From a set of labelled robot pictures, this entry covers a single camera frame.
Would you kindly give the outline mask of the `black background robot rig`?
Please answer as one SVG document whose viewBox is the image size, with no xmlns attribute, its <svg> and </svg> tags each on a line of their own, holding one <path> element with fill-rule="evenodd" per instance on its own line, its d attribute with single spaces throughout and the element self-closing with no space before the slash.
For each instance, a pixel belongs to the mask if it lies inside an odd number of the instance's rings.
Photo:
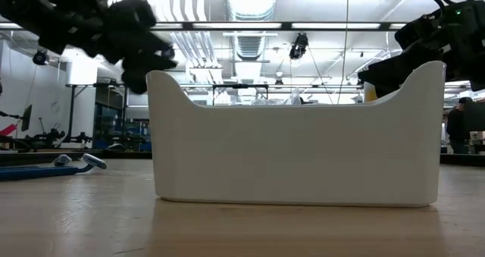
<svg viewBox="0 0 485 257">
<path fill-rule="evenodd" d="M 78 136 L 67 135 L 64 131 L 59 131 L 60 123 L 56 123 L 49 132 L 45 131 L 42 118 L 39 118 L 42 128 L 42 133 L 34 136 L 26 135 L 23 141 L 30 146 L 31 149 L 58 149 L 63 143 L 80 143 L 86 145 L 92 142 L 93 138 L 88 136 L 85 132 L 81 132 Z"/>
</svg>

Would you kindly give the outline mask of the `blue storage shelving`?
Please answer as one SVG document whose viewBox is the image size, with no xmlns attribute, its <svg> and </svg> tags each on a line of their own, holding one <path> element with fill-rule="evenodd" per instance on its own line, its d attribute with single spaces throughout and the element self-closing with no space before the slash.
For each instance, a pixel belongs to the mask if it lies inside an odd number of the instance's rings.
<svg viewBox="0 0 485 257">
<path fill-rule="evenodd" d="M 148 152 L 152 148 L 149 119 L 137 116 L 129 107 L 130 92 L 124 87 L 98 87 L 95 91 L 92 147 L 107 149 L 121 144 L 121 149 Z"/>
</svg>

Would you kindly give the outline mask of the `yellow wipes canister white lid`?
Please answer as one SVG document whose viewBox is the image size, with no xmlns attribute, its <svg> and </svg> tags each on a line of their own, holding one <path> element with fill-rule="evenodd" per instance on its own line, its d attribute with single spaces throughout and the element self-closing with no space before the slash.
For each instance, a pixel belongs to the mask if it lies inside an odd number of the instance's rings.
<svg viewBox="0 0 485 257">
<path fill-rule="evenodd" d="M 369 82 L 364 82 L 364 102 L 367 103 L 367 102 L 372 102 L 372 101 L 375 101 L 376 99 L 378 99 L 378 95 L 377 95 L 377 91 L 376 91 L 376 88 L 375 88 L 375 85 L 373 85 L 372 83 L 369 83 Z"/>
</svg>

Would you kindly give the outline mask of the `blue disposable razor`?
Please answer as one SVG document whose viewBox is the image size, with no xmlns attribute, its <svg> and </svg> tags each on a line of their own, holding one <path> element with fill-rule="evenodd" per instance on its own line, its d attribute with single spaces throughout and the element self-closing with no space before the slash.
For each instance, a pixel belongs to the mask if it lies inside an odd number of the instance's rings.
<svg viewBox="0 0 485 257">
<path fill-rule="evenodd" d="M 79 161 L 85 164 L 84 167 L 79 168 L 74 166 L 72 162 L 67 167 L 41 167 L 39 169 L 32 170 L 16 170 L 0 172 L 0 181 L 13 181 L 13 180 L 29 180 L 44 177 L 60 177 L 70 176 L 75 174 L 86 173 L 93 168 L 100 168 L 102 170 L 107 169 L 107 165 L 104 160 L 97 158 L 90 154 L 83 154 Z"/>
<path fill-rule="evenodd" d="M 72 162 L 72 158 L 66 155 L 58 156 L 48 167 L 67 167 Z M 0 167 L 0 172 L 5 171 L 16 171 L 16 170 L 32 170 L 32 169 L 39 169 L 41 166 L 37 165 L 18 165 L 18 166 L 11 166 L 11 167 Z"/>
</svg>

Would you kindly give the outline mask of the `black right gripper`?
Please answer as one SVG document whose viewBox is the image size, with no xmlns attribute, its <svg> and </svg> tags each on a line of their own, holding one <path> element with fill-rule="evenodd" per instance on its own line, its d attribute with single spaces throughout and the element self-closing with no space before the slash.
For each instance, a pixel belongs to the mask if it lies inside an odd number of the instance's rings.
<svg viewBox="0 0 485 257">
<path fill-rule="evenodd" d="M 446 63 L 446 79 L 477 82 L 477 0 L 465 0 L 424 14 L 395 34 L 404 54 L 370 64 L 358 78 L 372 84 L 377 97 L 399 89 L 416 68 L 410 55 Z"/>
</svg>

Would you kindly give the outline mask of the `white plastic bin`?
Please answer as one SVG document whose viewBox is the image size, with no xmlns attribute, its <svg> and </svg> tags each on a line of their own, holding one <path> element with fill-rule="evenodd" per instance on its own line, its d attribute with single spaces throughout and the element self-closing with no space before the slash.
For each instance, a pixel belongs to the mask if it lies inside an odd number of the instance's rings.
<svg viewBox="0 0 485 257">
<path fill-rule="evenodd" d="M 147 76 L 155 191 L 166 200 L 422 207 L 437 200 L 446 66 L 344 105 L 197 105 Z"/>
</svg>

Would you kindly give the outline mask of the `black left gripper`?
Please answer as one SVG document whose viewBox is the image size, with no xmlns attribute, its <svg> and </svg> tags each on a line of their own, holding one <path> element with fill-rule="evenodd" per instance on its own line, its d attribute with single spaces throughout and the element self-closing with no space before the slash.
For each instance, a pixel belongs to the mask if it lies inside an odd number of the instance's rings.
<svg viewBox="0 0 485 257">
<path fill-rule="evenodd" d="M 146 0 L 122 0 L 110 6 L 105 0 L 60 0 L 44 13 L 45 29 L 39 44 L 62 53 L 69 45 L 88 56 L 102 55 L 108 62 L 122 61 L 121 79 L 131 92 L 147 92 L 146 74 L 177 66 L 161 56 L 167 42 L 150 30 L 155 15 Z"/>
</svg>

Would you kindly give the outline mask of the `small black monitor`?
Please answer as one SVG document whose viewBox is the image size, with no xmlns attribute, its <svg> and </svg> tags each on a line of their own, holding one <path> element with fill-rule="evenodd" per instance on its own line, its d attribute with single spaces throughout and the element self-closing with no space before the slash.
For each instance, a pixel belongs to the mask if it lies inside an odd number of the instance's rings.
<svg viewBox="0 0 485 257">
<path fill-rule="evenodd" d="M 22 124 L 21 124 L 21 127 L 20 127 L 21 132 L 27 131 L 30 128 L 30 119 L 31 119 L 31 114 L 32 114 L 32 108 L 33 108 L 33 106 L 29 105 L 23 112 L 23 115 L 21 117 L 21 121 L 22 121 Z"/>
</svg>

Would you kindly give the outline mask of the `person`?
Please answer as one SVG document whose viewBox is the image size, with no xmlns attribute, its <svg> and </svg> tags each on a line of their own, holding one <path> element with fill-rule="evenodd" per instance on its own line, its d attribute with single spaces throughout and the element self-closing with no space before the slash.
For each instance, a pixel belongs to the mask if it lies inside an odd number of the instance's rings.
<svg viewBox="0 0 485 257">
<path fill-rule="evenodd" d="M 471 132 L 485 132 L 485 102 L 465 96 L 447 115 L 446 133 L 454 154 L 468 154 Z"/>
</svg>

